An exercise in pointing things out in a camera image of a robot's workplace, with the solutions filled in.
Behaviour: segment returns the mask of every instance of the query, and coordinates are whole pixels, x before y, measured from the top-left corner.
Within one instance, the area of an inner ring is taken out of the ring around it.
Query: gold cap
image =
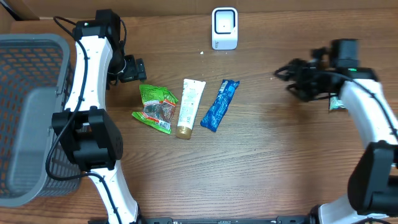
[[[192,129],[185,126],[178,126],[177,133],[175,134],[178,138],[190,139],[192,134]]]

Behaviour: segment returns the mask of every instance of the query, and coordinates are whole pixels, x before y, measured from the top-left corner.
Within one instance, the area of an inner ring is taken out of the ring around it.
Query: wooden table
[[[126,52],[145,61],[147,84],[179,99],[184,78],[207,82],[191,140],[167,135],[131,116],[142,108],[139,82],[112,88],[108,113],[123,134],[123,172],[147,217],[266,218],[306,214],[346,192],[364,149],[347,112],[328,102],[301,103],[271,73],[339,38],[360,41],[359,58],[374,68],[398,109],[398,10],[275,12],[239,15],[236,50],[211,49],[210,16],[123,18]],[[53,21],[15,22],[12,33],[56,33]],[[216,133],[200,126],[222,79],[240,80]],[[65,197],[0,208],[4,223],[86,223],[106,218],[90,180]]]

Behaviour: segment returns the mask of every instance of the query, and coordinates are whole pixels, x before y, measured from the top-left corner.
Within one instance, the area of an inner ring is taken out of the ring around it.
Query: green snack package
[[[139,85],[144,110],[132,112],[132,116],[159,131],[170,134],[171,122],[178,99],[166,88]]]

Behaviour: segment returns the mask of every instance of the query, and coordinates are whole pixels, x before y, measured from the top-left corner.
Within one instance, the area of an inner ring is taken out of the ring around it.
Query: blue wrapper
[[[207,111],[207,114],[200,122],[200,125],[214,132],[217,131],[218,125],[228,110],[229,103],[231,102],[238,86],[239,81],[234,82],[233,80],[223,80],[213,106],[211,106],[209,111]]]

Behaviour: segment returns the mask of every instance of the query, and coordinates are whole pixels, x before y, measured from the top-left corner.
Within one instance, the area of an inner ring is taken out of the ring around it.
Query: gray plastic basket
[[[58,35],[0,35],[0,206],[65,195],[79,186],[78,179],[59,182],[45,172],[55,139],[51,117],[63,110],[72,88],[69,59],[69,46]],[[50,167],[60,177],[80,173],[60,145]]]

